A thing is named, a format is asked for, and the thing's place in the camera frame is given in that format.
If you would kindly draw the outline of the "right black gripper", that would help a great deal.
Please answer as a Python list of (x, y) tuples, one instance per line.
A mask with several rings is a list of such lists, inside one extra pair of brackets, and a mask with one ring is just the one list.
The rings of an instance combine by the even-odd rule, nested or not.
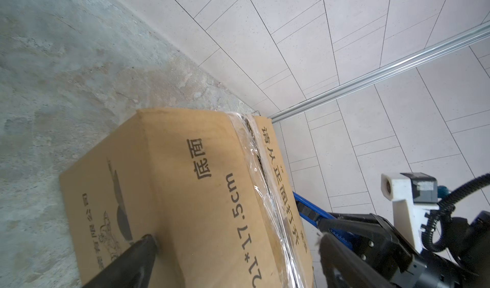
[(317, 220), (358, 258), (395, 287), (489, 287), (489, 212), (468, 224), (453, 218), (445, 234), (456, 263), (415, 250), (387, 219), (374, 214), (334, 214)]

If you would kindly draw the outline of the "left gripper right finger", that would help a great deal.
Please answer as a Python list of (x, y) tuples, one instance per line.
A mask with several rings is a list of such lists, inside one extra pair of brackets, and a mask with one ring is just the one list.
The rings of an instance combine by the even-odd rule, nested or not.
[(328, 287), (393, 287), (330, 233), (321, 238), (319, 254)]

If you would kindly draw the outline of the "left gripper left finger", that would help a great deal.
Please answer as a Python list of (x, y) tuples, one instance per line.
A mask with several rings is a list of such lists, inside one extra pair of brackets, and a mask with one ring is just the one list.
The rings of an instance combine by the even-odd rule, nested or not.
[(156, 261), (158, 247), (150, 234), (143, 236), (83, 288), (147, 288)]

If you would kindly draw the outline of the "blue utility knife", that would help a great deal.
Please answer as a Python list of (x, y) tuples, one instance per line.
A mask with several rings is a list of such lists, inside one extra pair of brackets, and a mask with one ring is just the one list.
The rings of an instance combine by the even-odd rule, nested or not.
[(304, 220), (317, 228), (320, 232), (332, 234), (343, 245), (350, 250), (353, 250), (353, 242), (356, 241), (356, 237), (353, 234), (327, 226), (328, 224), (332, 224), (337, 218), (298, 195), (296, 192), (293, 192), (293, 196), (296, 201), (299, 215)]

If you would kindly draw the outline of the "brown cardboard express box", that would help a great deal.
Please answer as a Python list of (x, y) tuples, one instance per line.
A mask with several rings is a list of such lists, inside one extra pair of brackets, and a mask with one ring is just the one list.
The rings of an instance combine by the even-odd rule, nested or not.
[(59, 177), (82, 284), (143, 236), (149, 287), (312, 287), (269, 118), (141, 109)]

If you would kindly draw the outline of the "right corner aluminium post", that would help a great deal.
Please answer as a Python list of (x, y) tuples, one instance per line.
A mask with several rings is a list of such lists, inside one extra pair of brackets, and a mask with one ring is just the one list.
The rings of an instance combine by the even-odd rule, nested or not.
[(365, 89), (371, 85), (397, 76), (405, 71), (409, 71), (418, 66), (429, 63), (487, 38), (489, 38), (489, 22), (476, 26), (445, 41), (434, 44), (426, 49), (377, 70), (371, 71), (334, 89), (321, 93), (311, 99), (302, 101), (297, 105), (271, 115), (270, 119), (274, 123), (286, 120), (287, 118), (291, 118), (310, 109), (333, 102), (339, 98)]

